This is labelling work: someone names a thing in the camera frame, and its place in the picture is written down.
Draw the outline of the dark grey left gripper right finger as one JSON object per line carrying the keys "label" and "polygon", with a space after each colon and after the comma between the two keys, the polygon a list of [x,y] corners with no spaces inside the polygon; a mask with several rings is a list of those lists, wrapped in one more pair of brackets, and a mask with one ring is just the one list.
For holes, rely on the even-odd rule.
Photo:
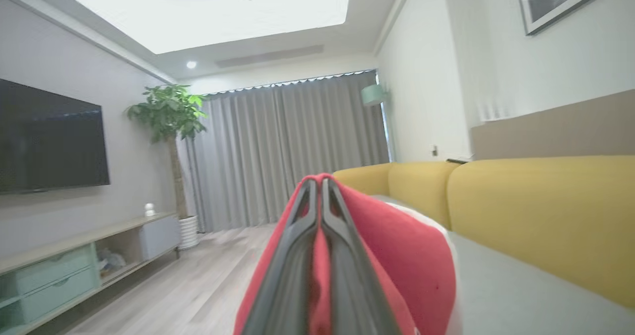
{"label": "dark grey left gripper right finger", "polygon": [[399,335],[400,328],[340,187],[322,182],[321,224],[329,242],[334,335]]}

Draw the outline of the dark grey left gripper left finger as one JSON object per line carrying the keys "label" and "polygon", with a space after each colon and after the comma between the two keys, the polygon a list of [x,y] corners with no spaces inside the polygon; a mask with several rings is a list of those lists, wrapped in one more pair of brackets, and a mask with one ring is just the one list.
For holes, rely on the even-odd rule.
{"label": "dark grey left gripper left finger", "polygon": [[247,317],[243,335],[307,335],[318,230],[318,185],[303,181]]}

